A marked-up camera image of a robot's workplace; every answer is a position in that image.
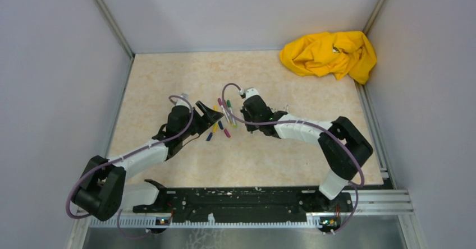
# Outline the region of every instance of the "yellow cloth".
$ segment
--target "yellow cloth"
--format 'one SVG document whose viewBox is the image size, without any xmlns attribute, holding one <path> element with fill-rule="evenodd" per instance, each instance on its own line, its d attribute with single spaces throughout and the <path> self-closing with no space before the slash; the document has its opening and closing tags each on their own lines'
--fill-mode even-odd
<svg viewBox="0 0 476 249">
<path fill-rule="evenodd" d="M 281 62 L 300 76 L 319 77 L 334 73 L 340 80 L 349 74 L 365 84 L 377 57 L 361 31 L 309 34 L 286 44 L 280 52 Z"/>
</svg>

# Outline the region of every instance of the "blue marker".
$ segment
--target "blue marker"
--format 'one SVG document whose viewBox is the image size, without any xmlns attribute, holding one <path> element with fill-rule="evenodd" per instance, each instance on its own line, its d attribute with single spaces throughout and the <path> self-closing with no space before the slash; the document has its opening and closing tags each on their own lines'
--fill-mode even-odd
<svg viewBox="0 0 476 249">
<path fill-rule="evenodd" d="M 210 134 L 208 134 L 207 141 L 210 141 L 212 139 L 212 136 L 213 136 L 213 132 L 210 132 Z"/>
</svg>

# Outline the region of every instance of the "wooden tabletop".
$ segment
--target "wooden tabletop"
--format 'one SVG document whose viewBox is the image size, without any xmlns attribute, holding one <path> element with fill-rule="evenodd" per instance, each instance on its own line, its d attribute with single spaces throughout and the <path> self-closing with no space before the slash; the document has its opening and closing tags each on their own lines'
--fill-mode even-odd
<svg viewBox="0 0 476 249">
<path fill-rule="evenodd" d="M 109 155 L 130 151 L 157 134 L 173 107 L 168 96 L 189 94 L 190 102 L 218 105 L 228 82 L 256 88 L 273 109 L 319 121 L 349 118 L 371 142 L 354 81 L 334 76 L 300 77 L 280 62 L 278 51 L 138 54 L 127 84 Z M 225 95 L 235 113 L 242 106 L 236 89 Z M 153 179 L 167 187 L 319 185 L 329 171 L 322 150 L 292 140 L 250 134 L 222 119 L 231 138 L 210 130 L 187 144 L 172 159 L 129 180 Z M 363 166 L 365 183 L 383 183 L 375 154 Z"/>
</svg>

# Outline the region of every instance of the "gray wall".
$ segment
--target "gray wall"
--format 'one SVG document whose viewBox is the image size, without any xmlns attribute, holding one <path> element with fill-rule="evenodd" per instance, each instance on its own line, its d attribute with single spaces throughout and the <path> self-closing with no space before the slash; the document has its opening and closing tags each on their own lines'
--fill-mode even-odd
<svg viewBox="0 0 476 249">
<path fill-rule="evenodd" d="M 429 248 L 474 248 L 476 0 L 389 0 L 368 82 Z"/>
<path fill-rule="evenodd" d="M 128 62 L 92 0 L 0 0 L 2 248 L 64 248 L 66 196 L 105 152 Z"/>
<path fill-rule="evenodd" d="M 136 53 L 281 49 L 361 30 L 377 0 L 105 0 Z"/>
</svg>

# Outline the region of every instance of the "pink marker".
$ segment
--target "pink marker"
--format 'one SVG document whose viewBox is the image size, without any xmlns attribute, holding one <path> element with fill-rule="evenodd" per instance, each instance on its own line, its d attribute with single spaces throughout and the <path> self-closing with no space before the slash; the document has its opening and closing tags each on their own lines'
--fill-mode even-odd
<svg viewBox="0 0 476 249">
<path fill-rule="evenodd" d="M 228 130 L 227 130 L 226 128 L 225 128 L 223 131 L 225 132 L 225 135 L 226 135 L 228 138 L 231 138 L 231 135 L 230 135 L 230 133 L 228 132 Z"/>
<path fill-rule="evenodd" d="M 218 98 L 218 104 L 220 105 L 220 107 L 222 107 L 222 111 L 223 111 L 223 114 L 225 115 L 226 122 L 230 124 L 230 119 L 228 118 L 228 114 L 225 112 L 225 108 L 223 107 L 223 102 L 221 98 Z"/>
</svg>

